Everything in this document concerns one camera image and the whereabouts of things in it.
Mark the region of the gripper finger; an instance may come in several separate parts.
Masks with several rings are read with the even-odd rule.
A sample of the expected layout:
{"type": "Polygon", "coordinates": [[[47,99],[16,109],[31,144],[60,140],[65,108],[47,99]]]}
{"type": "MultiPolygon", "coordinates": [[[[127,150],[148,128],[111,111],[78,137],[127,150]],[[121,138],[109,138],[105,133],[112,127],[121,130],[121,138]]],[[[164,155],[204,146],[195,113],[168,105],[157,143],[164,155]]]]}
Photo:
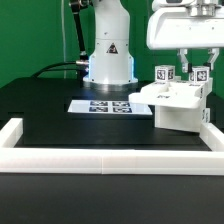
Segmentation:
{"type": "Polygon", "coordinates": [[[187,49],[179,49],[177,51],[177,56],[181,62],[182,65],[182,72],[183,73],[187,73],[188,72],[188,66],[189,66],[189,62],[187,59],[187,54],[188,54],[188,50],[187,49]]]}
{"type": "Polygon", "coordinates": [[[214,64],[215,64],[215,61],[219,56],[219,52],[220,52],[219,48],[210,48],[208,50],[209,59],[204,63],[204,66],[209,67],[209,68],[213,68],[214,64]]]}

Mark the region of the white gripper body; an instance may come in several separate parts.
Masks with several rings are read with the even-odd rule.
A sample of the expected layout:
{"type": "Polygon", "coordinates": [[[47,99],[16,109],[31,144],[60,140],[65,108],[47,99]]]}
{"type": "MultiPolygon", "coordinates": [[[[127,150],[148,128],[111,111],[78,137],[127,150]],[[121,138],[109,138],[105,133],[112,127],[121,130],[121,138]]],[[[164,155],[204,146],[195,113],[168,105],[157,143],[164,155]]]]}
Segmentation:
{"type": "Polygon", "coordinates": [[[214,17],[191,17],[185,7],[160,8],[148,21],[146,41],[154,50],[224,47],[224,7],[214,17]]]}

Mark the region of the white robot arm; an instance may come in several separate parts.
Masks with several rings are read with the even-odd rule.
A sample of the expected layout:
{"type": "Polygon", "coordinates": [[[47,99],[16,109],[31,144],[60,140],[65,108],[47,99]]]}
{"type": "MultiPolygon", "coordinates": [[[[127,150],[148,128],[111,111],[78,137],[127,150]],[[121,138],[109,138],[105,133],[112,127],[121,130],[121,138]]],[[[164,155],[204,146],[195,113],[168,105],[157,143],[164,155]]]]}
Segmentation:
{"type": "MultiPolygon", "coordinates": [[[[93,87],[124,88],[137,82],[129,54],[130,16],[121,0],[89,0],[95,11],[95,50],[84,78],[93,87]]],[[[177,50],[182,70],[191,71],[189,49],[207,49],[212,69],[224,48],[224,6],[219,0],[153,0],[147,26],[147,47],[177,50]]]]}

